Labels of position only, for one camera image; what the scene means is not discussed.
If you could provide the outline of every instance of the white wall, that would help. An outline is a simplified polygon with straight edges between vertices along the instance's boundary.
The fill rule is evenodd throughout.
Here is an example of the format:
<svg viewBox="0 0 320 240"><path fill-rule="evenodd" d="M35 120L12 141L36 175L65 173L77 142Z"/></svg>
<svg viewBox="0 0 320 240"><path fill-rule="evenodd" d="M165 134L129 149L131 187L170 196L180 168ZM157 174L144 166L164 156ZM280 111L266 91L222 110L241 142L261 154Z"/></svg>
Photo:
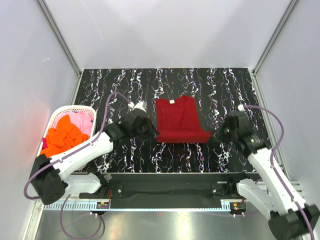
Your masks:
<svg viewBox="0 0 320 240"><path fill-rule="evenodd" d="M320 1L303 0L258 72L268 108L283 121L289 174L320 208ZM320 234L320 222L317 224Z"/></svg>
<svg viewBox="0 0 320 240"><path fill-rule="evenodd" d="M34 0L0 1L0 56L0 239L17 240L31 205L23 187L76 75Z"/></svg>
<svg viewBox="0 0 320 240"><path fill-rule="evenodd" d="M253 68L290 0L46 0L81 68Z"/></svg>

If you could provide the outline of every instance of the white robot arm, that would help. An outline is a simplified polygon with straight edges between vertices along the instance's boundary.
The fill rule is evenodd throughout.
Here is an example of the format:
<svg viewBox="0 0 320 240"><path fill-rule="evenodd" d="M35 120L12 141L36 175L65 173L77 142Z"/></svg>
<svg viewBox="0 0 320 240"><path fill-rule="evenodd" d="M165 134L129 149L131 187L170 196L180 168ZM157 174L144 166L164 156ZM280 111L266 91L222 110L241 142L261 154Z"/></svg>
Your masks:
<svg viewBox="0 0 320 240"><path fill-rule="evenodd" d="M244 111L229 113L215 136L232 143L259 173L270 195L262 191L245 173L239 173L227 183L225 192L251 202L268 220L276 239L291 239L309 232L305 217L314 229L320 211L295 191L276 161L271 162L272 150L254 128Z"/></svg>
<svg viewBox="0 0 320 240"><path fill-rule="evenodd" d="M106 180L101 174L72 173L95 158L110 153L115 145L121 145L123 139L143 135L154 137L158 134L146 113L145 102L141 101L131 107L126 117L108 124L103 131L76 147L50 158L43 154L35 159L30 176L56 162L31 181L45 205L68 194L87 193L95 194L96 197L106 195Z"/></svg>
<svg viewBox="0 0 320 240"><path fill-rule="evenodd" d="M122 139L150 134L154 137L159 133L146 113L145 103L139 102L126 117L108 124L103 131L86 142L51 158L45 155L38 156L31 176L45 165L56 163L39 174L31 184L45 205L52 204L68 194L88 193L103 197L107 194L108 183L102 175L72 173L98 156L110 153L115 145L121 145ZM306 201L295 191L278 163L275 161L271 164L272 151L264 139L254 133L245 112L236 111L228 114L215 137L220 138L222 142L233 143L257 170L269 189L271 196L257 187L245 174L230 181L227 188L233 195L250 201L264 215L277 239L297 237L308 232L297 203L307 215L312 229L315 227L320 215L319 209L315 205L306 205ZM284 185L293 197L288 194Z"/></svg>

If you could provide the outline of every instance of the red shirt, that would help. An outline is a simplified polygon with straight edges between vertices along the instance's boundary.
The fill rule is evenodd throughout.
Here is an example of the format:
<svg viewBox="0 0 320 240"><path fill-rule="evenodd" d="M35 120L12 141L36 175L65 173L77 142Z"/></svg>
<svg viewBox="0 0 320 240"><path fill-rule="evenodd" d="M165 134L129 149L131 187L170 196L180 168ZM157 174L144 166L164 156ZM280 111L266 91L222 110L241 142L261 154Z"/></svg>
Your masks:
<svg viewBox="0 0 320 240"><path fill-rule="evenodd" d="M206 143L210 131L201 128L196 102L193 97L183 95L175 100L155 100L158 143Z"/></svg>

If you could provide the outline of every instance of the black and white patterned surface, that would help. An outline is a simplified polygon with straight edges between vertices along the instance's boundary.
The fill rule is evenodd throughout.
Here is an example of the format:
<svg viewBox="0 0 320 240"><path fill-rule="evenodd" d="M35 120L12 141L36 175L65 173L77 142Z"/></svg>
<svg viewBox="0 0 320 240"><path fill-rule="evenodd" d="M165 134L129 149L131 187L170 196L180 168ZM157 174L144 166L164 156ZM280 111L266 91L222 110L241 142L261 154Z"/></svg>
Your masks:
<svg viewBox="0 0 320 240"><path fill-rule="evenodd" d="M110 93L123 93L130 101L146 101L147 113L157 125L155 99L195 99L205 131L214 131L239 104L257 105L255 88L246 68L86 69L75 104L97 111L98 131ZM112 99L107 122L125 116L128 107L120 96ZM249 110L256 131L268 134L260 111ZM82 171L101 173L208 173L251 172L252 166L234 147L211 138L204 144L157 143L131 139L112 153L90 162Z"/></svg>

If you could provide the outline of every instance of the orange clothing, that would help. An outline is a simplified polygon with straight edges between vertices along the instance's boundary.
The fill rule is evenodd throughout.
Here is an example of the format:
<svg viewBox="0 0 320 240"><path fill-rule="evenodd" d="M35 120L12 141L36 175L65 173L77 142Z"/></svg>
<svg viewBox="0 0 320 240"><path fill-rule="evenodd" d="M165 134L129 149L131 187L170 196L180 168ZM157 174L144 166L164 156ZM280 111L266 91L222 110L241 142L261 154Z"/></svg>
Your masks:
<svg viewBox="0 0 320 240"><path fill-rule="evenodd" d="M70 122L69 115L65 115L58 121L56 129L50 128L48 130L45 136L47 148L43 149L40 154L45 154L49 158L72 149L89 138L87 134L82 134L79 128Z"/></svg>

